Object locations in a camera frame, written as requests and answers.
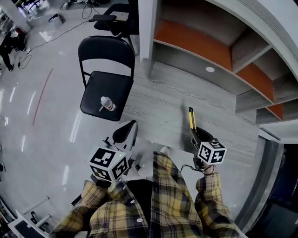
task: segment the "chair leg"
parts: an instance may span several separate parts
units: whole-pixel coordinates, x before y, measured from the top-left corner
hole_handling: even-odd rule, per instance
[[[127,40],[129,41],[129,45],[131,46],[131,48],[132,48],[132,50],[134,52],[134,55],[135,55],[135,49],[134,49],[134,46],[132,45],[130,36],[127,37]]]

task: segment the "black folding chair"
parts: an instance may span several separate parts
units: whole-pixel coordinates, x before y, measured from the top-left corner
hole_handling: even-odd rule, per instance
[[[94,15],[92,20],[97,21],[94,28],[102,31],[111,31],[119,38],[127,38],[134,50],[130,35],[139,34],[139,8],[138,0],[128,0],[129,4],[116,3],[110,6],[103,15]],[[113,13],[128,13],[126,21],[118,20]]]
[[[129,44],[116,37],[90,36],[79,45],[79,61],[85,92],[81,101],[83,113],[95,117],[119,121],[134,82],[135,55]],[[83,70],[82,61],[91,59],[109,59],[131,69],[130,76],[93,71],[91,74]],[[86,83],[85,75],[90,76]],[[103,108],[101,97],[109,97],[116,106],[114,111]]]

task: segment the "glossy floor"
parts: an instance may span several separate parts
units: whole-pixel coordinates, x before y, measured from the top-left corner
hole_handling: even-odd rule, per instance
[[[28,46],[38,46],[81,22],[67,21],[56,32],[35,28],[29,34]],[[7,172],[1,174],[0,191],[13,209],[23,210],[48,195],[50,200],[36,213],[50,213],[52,222],[58,222],[89,179],[86,161],[90,151],[118,124],[80,111],[84,86],[77,48],[82,39],[99,34],[108,33],[95,30],[93,23],[84,23],[33,49],[24,69],[17,68],[15,54],[15,69],[4,72],[0,81],[0,139]],[[90,71],[127,73],[127,69],[110,61],[88,61],[85,66]],[[255,156],[258,127],[243,119],[245,115],[234,115],[221,107],[224,97],[233,101],[231,95],[217,87],[158,63],[147,79],[137,57],[135,82],[122,121],[136,119],[139,123],[135,156],[141,154],[149,161],[152,151],[168,145],[174,148],[172,159],[181,167],[192,164],[192,155],[180,150],[189,144],[188,107],[192,106],[197,126],[228,147],[225,162],[218,170],[224,202],[235,218],[255,180],[262,150]],[[183,176],[194,197],[194,185],[201,175],[184,168]]]

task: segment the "yellow plaid sleeve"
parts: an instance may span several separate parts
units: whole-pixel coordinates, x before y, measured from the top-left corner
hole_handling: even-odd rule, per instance
[[[75,234],[87,225],[84,222],[90,220],[92,214],[100,206],[105,194],[106,189],[96,186],[93,182],[87,182],[81,195],[82,201],[55,227],[50,237],[74,237]]]
[[[223,204],[219,174],[214,173],[199,179],[196,189],[198,195],[195,208],[204,231],[211,237],[240,237],[237,226],[230,218],[228,207]]]

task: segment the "water bottle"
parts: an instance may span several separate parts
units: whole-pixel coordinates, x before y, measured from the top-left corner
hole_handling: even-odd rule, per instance
[[[102,97],[102,106],[107,108],[109,111],[113,111],[115,110],[116,106],[115,104],[112,102],[111,99],[109,99],[108,97]]]

